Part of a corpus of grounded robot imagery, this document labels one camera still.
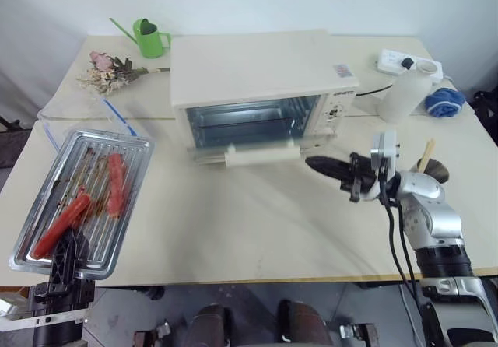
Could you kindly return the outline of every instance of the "metal tray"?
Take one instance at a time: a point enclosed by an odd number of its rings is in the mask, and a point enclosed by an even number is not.
[[[51,260],[30,253],[81,186],[93,204],[75,232],[79,244],[77,276],[105,279],[114,271],[128,222],[145,176],[153,144],[140,137],[105,131],[74,131],[64,142],[38,193],[9,259],[12,269],[48,274]],[[107,214],[107,156],[119,152],[126,169],[124,208],[117,219]]]

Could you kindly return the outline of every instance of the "red sausage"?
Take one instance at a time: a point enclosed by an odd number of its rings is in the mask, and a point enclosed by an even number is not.
[[[125,169],[120,154],[110,154],[107,157],[109,171],[110,195],[107,201],[107,213],[110,217],[119,217],[123,205],[123,184]]]
[[[50,229],[41,237],[31,256],[38,260],[47,255],[55,247],[59,238],[62,237],[64,232],[74,223],[79,214],[83,212],[89,204],[90,196],[87,193],[80,193],[78,197],[62,211],[61,215],[55,220],[55,223],[53,223]]]

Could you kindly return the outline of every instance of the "sticker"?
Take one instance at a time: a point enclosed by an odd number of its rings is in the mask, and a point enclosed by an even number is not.
[[[335,71],[341,79],[352,77],[352,73],[347,65],[334,65]]]

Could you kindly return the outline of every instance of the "black cable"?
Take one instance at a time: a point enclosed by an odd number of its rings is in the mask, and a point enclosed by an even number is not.
[[[405,277],[405,273],[403,273],[402,267],[399,264],[398,255],[396,254],[395,250],[395,217],[392,215],[391,206],[389,205],[388,193],[386,192],[386,182],[379,181],[379,184],[381,189],[380,193],[381,203],[386,208],[386,212],[388,213],[389,217],[389,247],[391,248],[391,255],[393,260],[395,261],[396,268],[398,269],[399,275],[402,277],[406,289],[408,289],[410,295],[413,297],[413,299],[415,299],[415,294],[412,292],[412,289],[408,284],[408,281]]]
[[[412,282],[412,290],[413,290],[413,299],[415,300],[415,304],[417,306],[417,310],[420,313],[420,302],[419,302],[419,294],[417,293],[417,285],[415,281],[415,275],[413,274],[412,261],[408,255],[408,250],[406,248],[405,241],[405,231],[403,226],[403,209],[402,206],[398,204],[398,224],[399,224],[399,237],[402,241],[403,246],[403,254],[405,255],[406,265],[408,265],[408,271],[410,273],[410,281]]]
[[[380,89],[377,89],[377,90],[372,90],[371,92],[359,93],[359,94],[356,94],[356,96],[368,96],[369,94],[383,92],[383,91],[389,89],[390,87],[392,87],[392,84],[389,85],[389,86],[385,86],[384,88],[380,88]]]

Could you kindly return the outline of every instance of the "blue towel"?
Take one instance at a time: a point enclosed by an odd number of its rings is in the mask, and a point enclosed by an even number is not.
[[[427,113],[435,117],[453,117],[461,111],[465,103],[463,93],[453,89],[441,88],[426,98]]]

